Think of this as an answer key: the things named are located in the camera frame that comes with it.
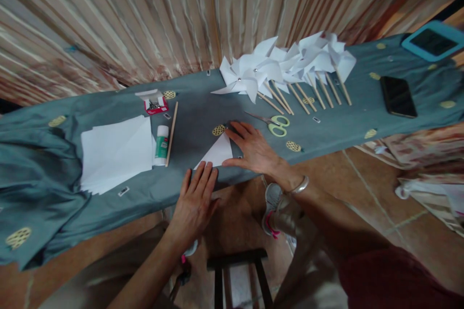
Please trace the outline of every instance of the table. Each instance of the table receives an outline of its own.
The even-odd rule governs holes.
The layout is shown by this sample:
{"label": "table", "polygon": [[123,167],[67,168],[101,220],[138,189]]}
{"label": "table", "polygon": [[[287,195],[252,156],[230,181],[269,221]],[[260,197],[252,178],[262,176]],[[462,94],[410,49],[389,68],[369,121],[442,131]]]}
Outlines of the table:
{"label": "table", "polygon": [[[341,90],[342,105],[337,105],[328,88],[334,108],[326,103],[328,108],[322,110],[316,99],[318,112],[307,115],[293,95],[286,95],[295,115],[286,115],[290,126],[283,138],[272,136],[264,122],[244,113],[275,115],[264,100],[258,98],[254,105],[246,95],[210,93],[224,86],[219,70],[212,70],[211,76],[202,71],[121,91],[56,100],[5,115],[0,120],[0,239],[24,227],[31,234],[16,250],[1,249],[0,263],[18,261],[21,269],[40,266],[85,239],[174,204],[185,171],[195,167],[216,141],[212,130],[229,120],[246,121],[260,129],[275,151],[291,164],[361,144],[371,129],[377,131],[372,138],[376,139],[462,121],[462,73],[452,60],[432,65],[414,56],[400,46],[401,37],[348,47],[357,59],[346,81],[352,106],[347,105]],[[377,48],[378,43],[386,48]],[[380,82],[371,73],[406,79],[419,116],[408,119],[388,114]],[[309,85],[300,85],[308,96],[315,97]],[[175,102],[179,102],[169,167],[154,167],[101,196],[80,192],[80,134],[93,126],[146,115],[134,93],[153,88],[177,93],[169,100],[171,116]],[[455,106],[442,107],[443,101],[454,101]],[[49,122],[59,116],[66,120],[50,126]],[[158,125],[170,126],[171,121],[162,114],[152,116],[153,133]],[[299,144],[304,151],[289,150],[287,141]],[[241,154],[235,145],[232,152],[234,157]],[[220,167],[217,188],[255,176],[247,170]],[[117,193],[126,186],[130,191],[119,197]]]}

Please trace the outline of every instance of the striped curtain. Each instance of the striped curtain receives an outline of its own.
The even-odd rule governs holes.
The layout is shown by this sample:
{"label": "striped curtain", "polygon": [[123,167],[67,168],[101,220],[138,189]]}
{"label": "striped curtain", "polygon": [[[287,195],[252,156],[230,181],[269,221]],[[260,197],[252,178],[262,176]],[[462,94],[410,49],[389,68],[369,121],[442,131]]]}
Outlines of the striped curtain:
{"label": "striped curtain", "polygon": [[31,105],[175,78],[320,30],[412,30],[453,0],[0,0],[0,98]]}

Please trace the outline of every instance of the black smartphone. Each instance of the black smartphone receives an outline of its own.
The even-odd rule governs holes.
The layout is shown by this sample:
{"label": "black smartphone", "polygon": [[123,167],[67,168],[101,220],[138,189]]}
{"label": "black smartphone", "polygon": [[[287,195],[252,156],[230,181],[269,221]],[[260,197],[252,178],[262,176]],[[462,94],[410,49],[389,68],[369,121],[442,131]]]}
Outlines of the black smartphone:
{"label": "black smartphone", "polygon": [[416,107],[406,80],[382,76],[380,83],[389,113],[408,118],[417,117]]}

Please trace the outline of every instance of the green scissor handle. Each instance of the green scissor handle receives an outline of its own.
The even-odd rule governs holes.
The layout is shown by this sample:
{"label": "green scissor handle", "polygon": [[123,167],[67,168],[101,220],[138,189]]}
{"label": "green scissor handle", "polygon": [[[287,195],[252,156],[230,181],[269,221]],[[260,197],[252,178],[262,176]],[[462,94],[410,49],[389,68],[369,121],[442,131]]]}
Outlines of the green scissor handle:
{"label": "green scissor handle", "polygon": [[273,120],[274,122],[277,122],[279,123],[280,125],[279,126],[276,126],[275,124],[269,124],[267,127],[269,128],[269,131],[274,135],[274,136],[277,136],[279,138],[281,137],[284,137],[287,135],[287,130],[284,129],[284,127],[288,127],[290,125],[290,121],[287,117],[284,117],[284,116],[274,116],[274,117],[271,117],[271,120]]}

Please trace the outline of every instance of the silver bracelet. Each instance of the silver bracelet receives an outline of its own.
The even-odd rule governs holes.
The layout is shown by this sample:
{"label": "silver bracelet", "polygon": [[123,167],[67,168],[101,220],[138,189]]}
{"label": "silver bracelet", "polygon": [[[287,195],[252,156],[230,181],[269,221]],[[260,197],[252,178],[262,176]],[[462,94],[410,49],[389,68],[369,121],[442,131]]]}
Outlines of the silver bracelet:
{"label": "silver bracelet", "polygon": [[309,184],[309,177],[307,177],[305,175],[304,179],[303,179],[303,182],[299,186],[297,186],[296,188],[292,189],[289,193],[291,195],[298,194],[301,191],[303,191],[308,186],[308,184]]}

